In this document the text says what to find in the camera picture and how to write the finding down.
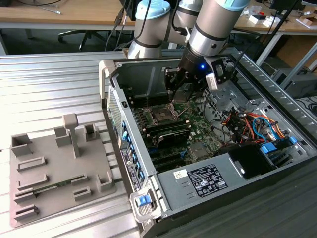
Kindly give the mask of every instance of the desk leg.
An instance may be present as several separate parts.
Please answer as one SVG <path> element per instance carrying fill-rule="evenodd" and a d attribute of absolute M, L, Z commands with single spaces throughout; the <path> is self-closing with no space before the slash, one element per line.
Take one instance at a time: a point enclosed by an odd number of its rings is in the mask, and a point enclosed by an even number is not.
<path fill-rule="evenodd" d="M 286 88 L 291 82 L 293 76 L 295 76 L 302 67 L 317 53 L 317 42 L 311 47 L 307 54 L 299 61 L 299 63 L 293 68 L 293 70 L 288 74 L 288 76 L 281 83 L 281 88 Z"/>
<path fill-rule="evenodd" d="M 308 67 L 311 72 L 314 72 L 317 68 L 317 59 Z"/>
<path fill-rule="evenodd" d="M 177 44 L 176 43 L 169 43 L 168 44 L 168 49 L 169 50 L 173 50 L 173 49 L 176 49 L 177 48 Z"/>
<path fill-rule="evenodd" d="M 31 29 L 25 29 L 25 34 L 28 39 L 33 39 Z"/>
<path fill-rule="evenodd" d="M 270 43 L 267 45 L 267 47 L 264 49 L 264 51 L 262 52 L 262 54 L 257 60 L 258 66 L 261 66 L 261 64 L 264 62 L 268 54 L 273 50 L 274 46 L 276 45 L 278 40 L 281 38 L 281 36 L 282 36 L 281 34 L 276 34 L 275 36 L 273 36 L 272 40 L 270 41 Z"/>
<path fill-rule="evenodd" d="M 7 55 L 7 51 L 6 51 L 2 36 L 0 34 L 0 56 L 5 56 L 5 55 Z"/>

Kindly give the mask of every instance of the blue latch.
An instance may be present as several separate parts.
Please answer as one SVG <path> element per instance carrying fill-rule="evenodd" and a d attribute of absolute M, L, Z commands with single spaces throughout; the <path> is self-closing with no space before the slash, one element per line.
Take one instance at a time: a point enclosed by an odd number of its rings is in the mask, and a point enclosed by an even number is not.
<path fill-rule="evenodd" d="M 123 135 L 122 135 L 122 140 L 126 140 L 127 137 L 128 137 L 128 132 L 125 131 L 125 132 L 123 133 Z"/>
<path fill-rule="evenodd" d="M 138 207 L 142 207 L 151 203 L 151 198 L 149 195 L 138 197 L 135 199 Z"/>
<path fill-rule="evenodd" d="M 135 153 L 132 154 L 133 163 L 137 161 L 137 155 Z"/>
<path fill-rule="evenodd" d="M 269 142 L 269 143 L 262 145 L 261 149 L 266 154 L 277 150 L 277 148 L 275 147 L 275 145 L 273 145 L 272 142 Z"/>
<path fill-rule="evenodd" d="M 291 136 L 290 138 L 289 138 L 289 140 L 293 143 L 293 144 L 296 144 L 297 143 L 297 139 L 295 138 L 295 136 Z"/>
<path fill-rule="evenodd" d="M 140 162 L 138 161 L 138 162 L 136 163 L 136 170 L 138 170 L 140 167 L 141 167 L 141 165 L 140 165 Z"/>
<path fill-rule="evenodd" d="M 140 172 L 139 172 L 139 175 L 140 175 L 140 180 L 141 180 L 141 182 L 143 182 L 143 180 L 144 180 L 143 171 L 140 171 Z"/>

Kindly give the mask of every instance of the chair leg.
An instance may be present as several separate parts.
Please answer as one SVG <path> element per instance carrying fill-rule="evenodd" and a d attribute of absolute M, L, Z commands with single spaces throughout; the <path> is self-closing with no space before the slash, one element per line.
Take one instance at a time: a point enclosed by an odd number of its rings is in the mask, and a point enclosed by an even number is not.
<path fill-rule="evenodd" d="M 69 35 L 74 35 L 78 33 L 86 33 L 86 30 L 73 30 L 73 31 L 66 31 L 58 34 L 58 37 L 62 36 L 69 36 Z"/>
<path fill-rule="evenodd" d="M 105 42 L 105 43 L 107 42 L 107 40 L 103 36 L 101 36 L 99 33 L 93 31 L 93 32 L 91 32 L 91 34 L 93 36 L 97 37 L 98 39 L 102 40 L 103 42 Z"/>
<path fill-rule="evenodd" d="M 25 34 L 28 39 L 33 39 L 31 29 L 25 29 Z"/>
<path fill-rule="evenodd" d="M 84 35 L 83 41 L 81 42 L 81 44 L 79 46 L 79 51 L 83 50 L 83 47 L 85 46 L 85 43 L 86 43 L 88 37 L 89 37 L 89 33 L 86 32 L 85 35 Z"/>
<path fill-rule="evenodd" d="M 69 36 L 69 35 L 74 35 L 74 34 L 79 34 L 79 33 L 86 33 L 86 30 L 74 30 L 74 31 L 66 31 L 58 34 L 58 41 L 63 42 L 63 36 Z"/>

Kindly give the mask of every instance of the workbench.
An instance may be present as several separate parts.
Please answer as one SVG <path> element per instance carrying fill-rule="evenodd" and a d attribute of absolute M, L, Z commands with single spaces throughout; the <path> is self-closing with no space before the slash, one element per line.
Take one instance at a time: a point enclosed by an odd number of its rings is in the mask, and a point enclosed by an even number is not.
<path fill-rule="evenodd" d="M 238 56 L 236 50 L 229 52 Z M 180 56 L 181 51 L 163 52 Z M 98 63 L 122 52 L 1 57 L 0 65 L 0 236 L 139 238 L 117 158 L 99 101 Z M 13 229 L 9 225 L 9 144 L 11 134 L 30 138 L 53 134 L 60 116 L 77 113 L 79 124 L 95 123 L 117 192 Z M 317 161 L 276 185 L 219 208 L 160 238 L 315 237 Z"/>
<path fill-rule="evenodd" d="M 42 10 L 34 6 L 25 6 L 13 1 L 12 6 L 0 8 L 1 28 L 22 29 L 72 29 L 72 30 L 112 30 L 115 17 L 122 8 L 119 0 L 65 0 L 58 3 L 61 15 Z M 260 5 L 266 15 L 271 11 L 261 3 L 251 0 L 249 6 Z M 272 41 L 265 48 L 257 60 L 261 65 L 271 50 L 274 48 L 282 35 L 317 35 L 317 30 L 310 30 L 290 16 L 290 21 L 284 23 Z M 129 18 L 125 30 L 134 30 L 134 22 Z M 253 24 L 247 16 L 241 16 L 237 21 L 236 28 L 256 31 L 266 34 L 268 27 L 262 24 Z M 176 44 L 171 43 L 169 49 L 175 49 Z M 5 55 L 6 50 L 0 35 L 0 55 Z"/>

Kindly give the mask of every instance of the sticker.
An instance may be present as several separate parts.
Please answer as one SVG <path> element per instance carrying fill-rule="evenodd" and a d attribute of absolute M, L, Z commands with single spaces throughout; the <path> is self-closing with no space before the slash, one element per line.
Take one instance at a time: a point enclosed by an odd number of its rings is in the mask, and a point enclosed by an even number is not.
<path fill-rule="evenodd" d="M 228 187 L 214 164 L 192 170 L 187 174 L 199 197 L 205 197 Z"/>
<path fill-rule="evenodd" d="M 131 163 L 131 158 L 129 156 L 129 152 L 127 149 L 123 149 L 120 152 L 121 152 L 123 160 L 125 161 L 125 164 L 126 164 L 125 168 L 128 172 L 130 183 L 132 184 L 132 187 L 133 187 L 133 191 L 134 192 L 139 191 L 141 189 L 141 187 L 140 187 L 138 178 L 135 174 L 134 166 Z"/>
<path fill-rule="evenodd" d="M 187 176 L 187 170 L 180 170 L 173 173 L 176 179 L 180 179 L 182 177 Z"/>

